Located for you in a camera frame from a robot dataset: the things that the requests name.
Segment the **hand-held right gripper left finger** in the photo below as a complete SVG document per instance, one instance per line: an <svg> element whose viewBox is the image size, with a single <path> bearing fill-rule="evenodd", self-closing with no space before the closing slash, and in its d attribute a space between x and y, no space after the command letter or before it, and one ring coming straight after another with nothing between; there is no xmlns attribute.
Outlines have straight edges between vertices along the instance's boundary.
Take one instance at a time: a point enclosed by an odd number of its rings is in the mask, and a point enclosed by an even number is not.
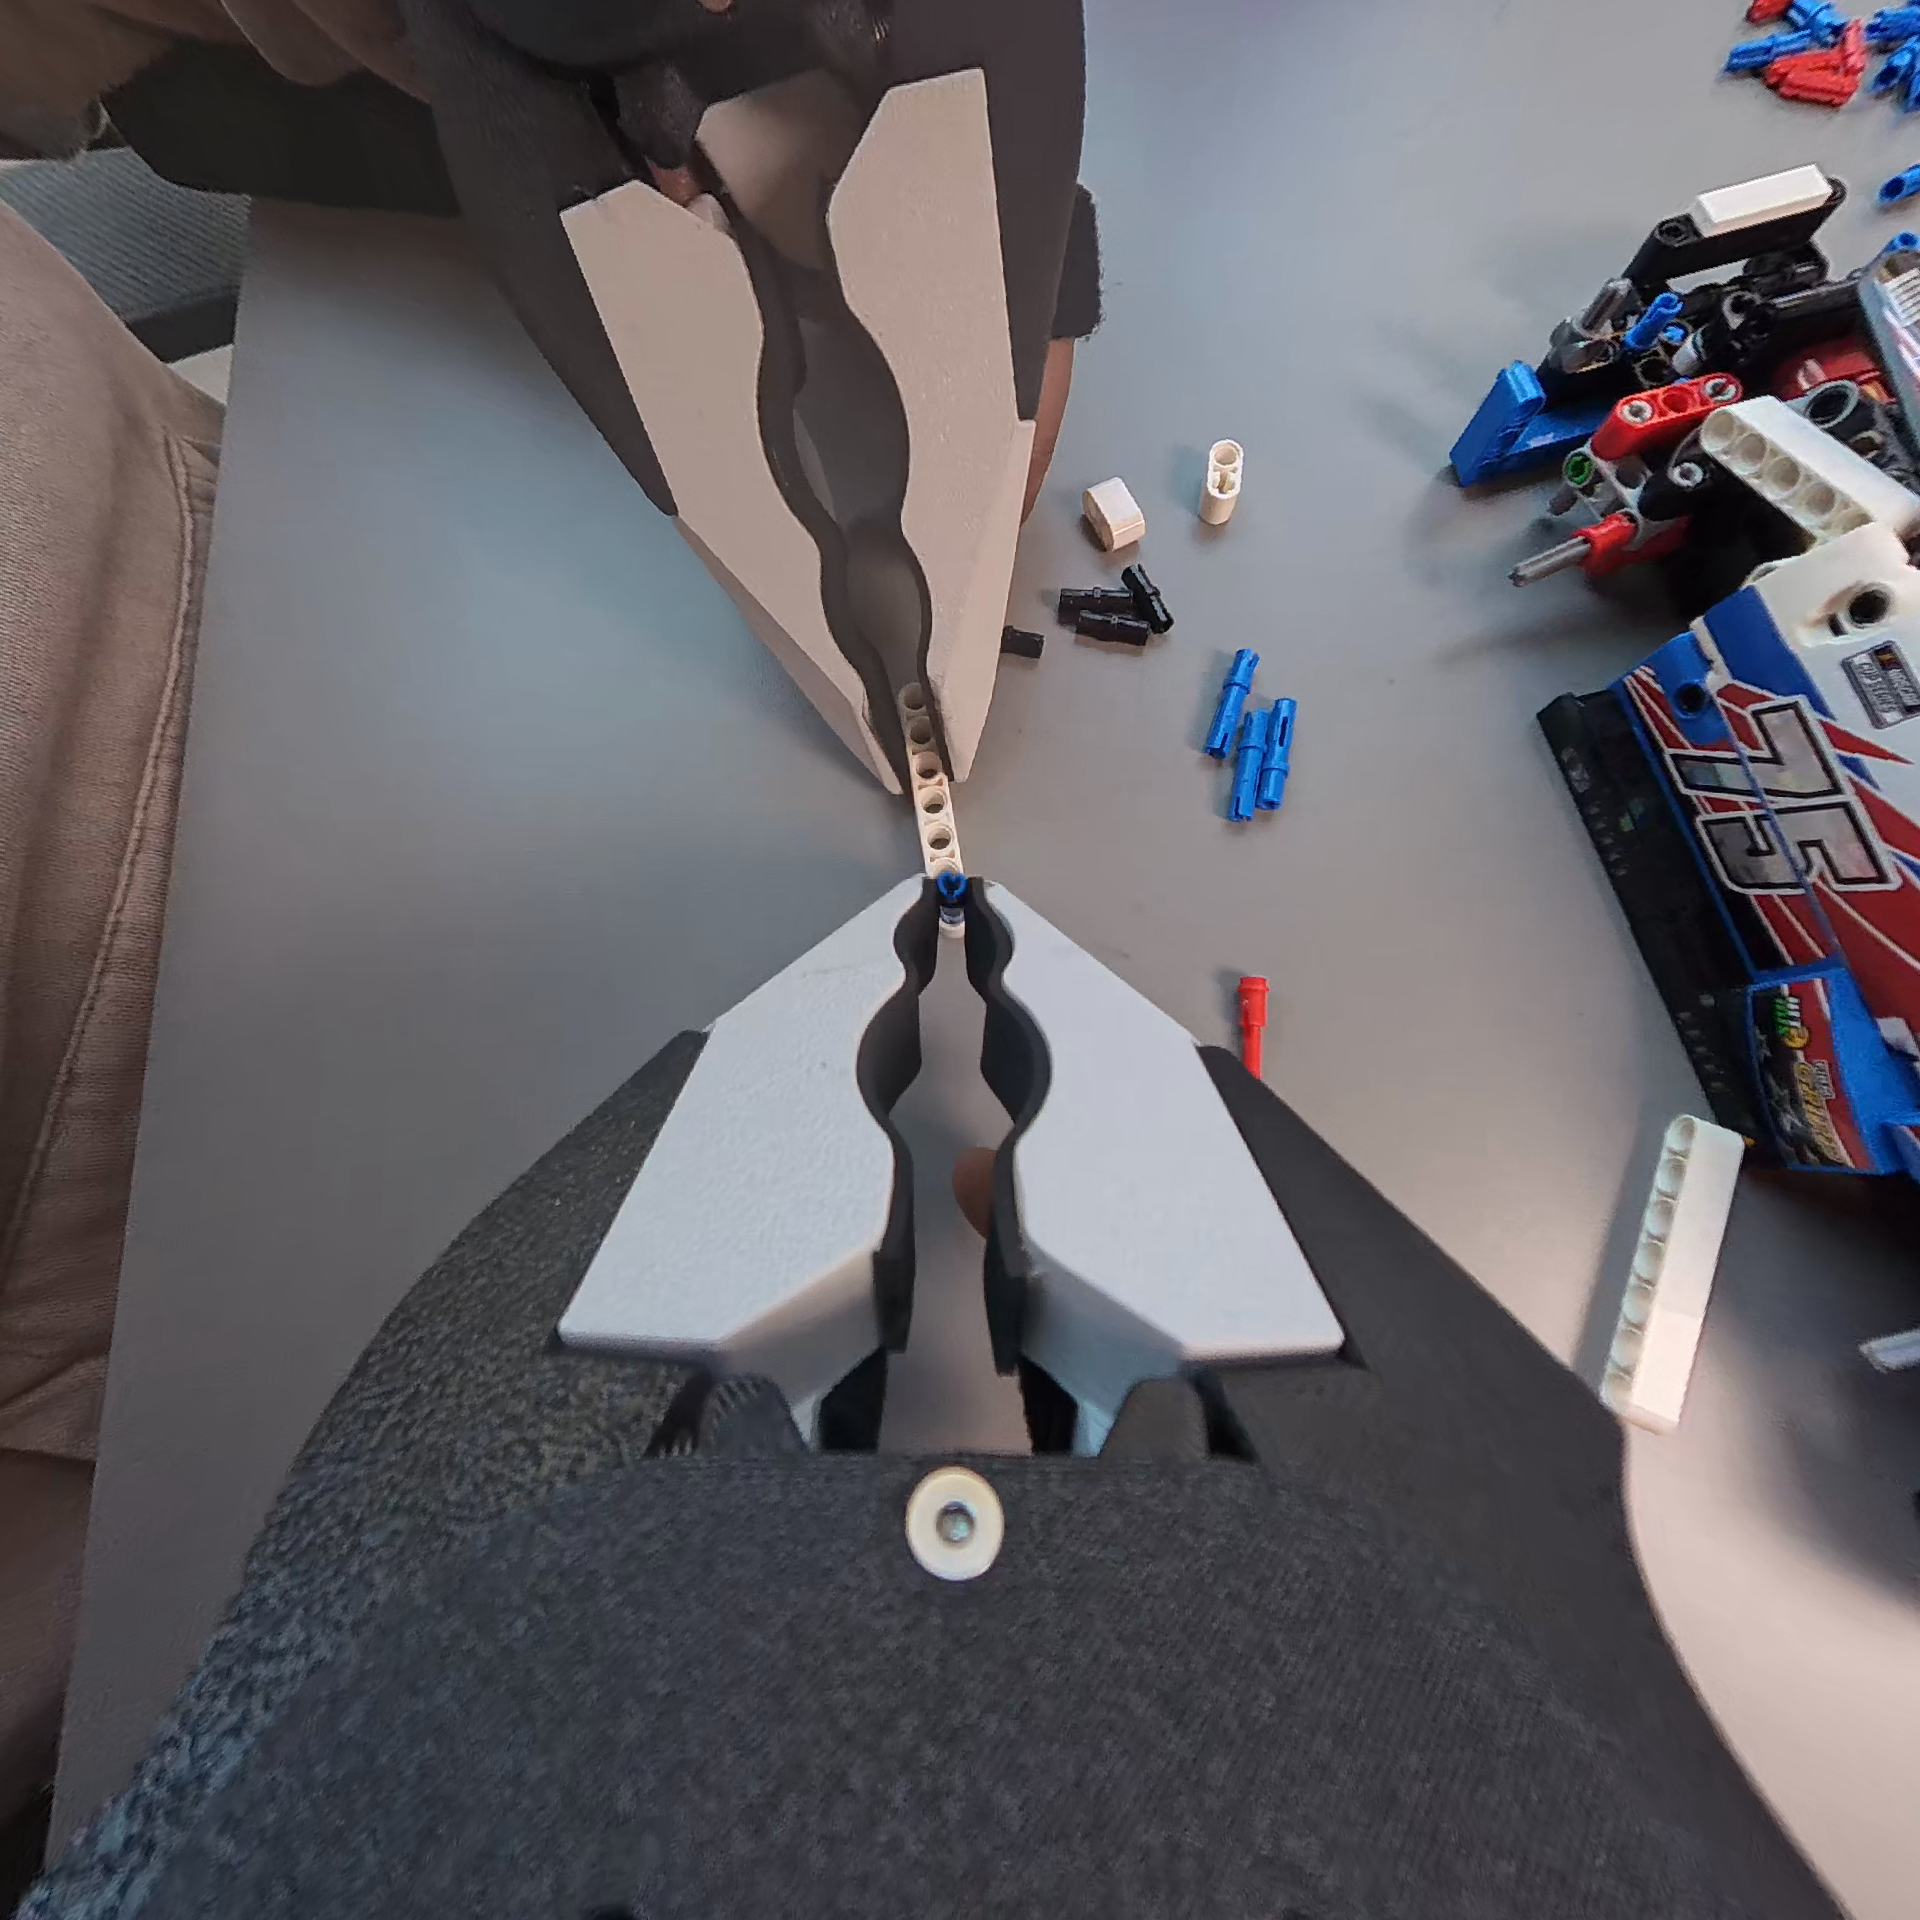
<svg viewBox="0 0 1920 1920"><path fill-rule="evenodd" d="M919 881L713 1020L557 1321L575 1353L771 1381L816 1446L878 1449L913 1306Z"/></svg>

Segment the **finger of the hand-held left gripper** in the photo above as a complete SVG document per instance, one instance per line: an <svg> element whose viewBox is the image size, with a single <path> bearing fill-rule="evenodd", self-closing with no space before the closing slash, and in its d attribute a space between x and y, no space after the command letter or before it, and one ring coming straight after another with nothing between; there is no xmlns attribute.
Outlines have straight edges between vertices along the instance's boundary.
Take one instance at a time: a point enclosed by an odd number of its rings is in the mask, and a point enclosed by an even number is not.
<svg viewBox="0 0 1920 1920"><path fill-rule="evenodd" d="M1034 426L1018 414L987 80L891 86L825 229L838 289L874 341L908 438L899 529L921 569L921 684L967 780L997 677Z"/></svg>
<svg viewBox="0 0 1920 1920"><path fill-rule="evenodd" d="M828 729L899 789L867 694L829 634L818 545L781 498L758 421L761 314L710 207L631 181L560 216L673 498L685 545Z"/></svg>

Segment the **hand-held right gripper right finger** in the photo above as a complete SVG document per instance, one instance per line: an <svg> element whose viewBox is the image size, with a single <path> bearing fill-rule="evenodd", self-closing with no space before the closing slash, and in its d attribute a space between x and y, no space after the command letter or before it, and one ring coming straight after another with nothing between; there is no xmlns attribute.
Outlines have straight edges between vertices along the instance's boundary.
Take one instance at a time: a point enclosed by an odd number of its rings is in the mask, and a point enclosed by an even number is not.
<svg viewBox="0 0 1920 1920"><path fill-rule="evenodd" d="M967 887L994 1156L981 1291L1036 1452L1091 1456L1144 1381L1320 1360L1343 1332L1176 1020L1008 887Z"/></svg>

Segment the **thin white holed toy beam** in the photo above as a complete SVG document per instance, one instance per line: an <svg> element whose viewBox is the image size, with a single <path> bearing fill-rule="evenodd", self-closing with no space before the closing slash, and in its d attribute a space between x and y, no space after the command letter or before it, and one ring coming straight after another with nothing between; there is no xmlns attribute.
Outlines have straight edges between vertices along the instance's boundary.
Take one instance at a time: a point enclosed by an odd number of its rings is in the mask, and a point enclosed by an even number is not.
<svg viewBox="0 0 1920 1920"><path fill-rule="evenodd" d="M948 767L935 741L933 715L923 686L918 683L902 684L895 694L895 711L905 749L909 776L908 797L913 805L923 879L933 884L933 877L948 868L957 868L966 874L957 844ZM948 936L944 930L939 930L939 935L944 941L960 945L966 926L960 936Z"/></svg>

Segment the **person's left hand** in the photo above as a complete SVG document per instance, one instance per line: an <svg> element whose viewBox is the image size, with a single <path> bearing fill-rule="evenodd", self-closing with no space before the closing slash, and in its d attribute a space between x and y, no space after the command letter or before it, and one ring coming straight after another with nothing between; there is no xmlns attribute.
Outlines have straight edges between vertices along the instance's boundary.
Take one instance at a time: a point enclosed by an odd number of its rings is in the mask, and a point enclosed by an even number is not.
<svg viewBox="0 0 1920 1920"><path fill-rule="evenodd" d="M1046 349L1032 423L1032 443L1022 493L1019 523L1025 523L1034 514L1043 493L1048 469L1052 466L1068 408L1075 349L1075 338L1053 338Z"/></svg>

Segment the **grey chair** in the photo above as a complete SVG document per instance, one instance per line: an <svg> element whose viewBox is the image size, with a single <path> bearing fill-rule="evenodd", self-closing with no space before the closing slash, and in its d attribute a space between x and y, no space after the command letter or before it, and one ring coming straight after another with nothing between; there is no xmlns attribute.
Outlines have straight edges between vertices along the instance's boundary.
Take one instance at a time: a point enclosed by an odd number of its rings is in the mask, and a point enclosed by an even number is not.
<svg viewBox="0 0 1920 1920"><path fill-rule="evenodd" d="M88 280L157 360L228 349L250 202L163 181L131 148L6 161L1 201Z"/></svg>

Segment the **thick white holed toy beam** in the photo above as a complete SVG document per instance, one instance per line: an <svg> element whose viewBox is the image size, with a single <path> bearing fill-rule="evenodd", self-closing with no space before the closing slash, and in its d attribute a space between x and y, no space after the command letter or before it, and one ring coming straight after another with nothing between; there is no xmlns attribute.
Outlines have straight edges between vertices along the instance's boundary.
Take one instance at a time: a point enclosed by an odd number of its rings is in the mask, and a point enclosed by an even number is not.
<svg viewBox="0 0 1920 1920"><path fill-rule="evenodd" d="M1744 1156L1738 1133L1699 1117L1672 1117L1661 1137L1598 1381L1634 1429L1682 1422Z"/></svg>

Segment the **toy brick race car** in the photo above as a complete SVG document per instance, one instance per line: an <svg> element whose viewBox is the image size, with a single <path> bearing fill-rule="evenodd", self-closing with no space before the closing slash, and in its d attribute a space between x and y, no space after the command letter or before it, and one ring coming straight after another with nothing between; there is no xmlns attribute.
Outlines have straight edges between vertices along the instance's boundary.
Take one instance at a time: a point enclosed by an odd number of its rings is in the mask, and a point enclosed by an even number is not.
<svg viewBox="0 0 1920 1920"><path fill-rule="evenodd" d="M1553 474L1514 586L1670 589L1679 632L1537 724L1712 1117L1916 1181L1916 235L1835 274L1845 193L1810 162L1658 223L1449 469Z"/></svg>

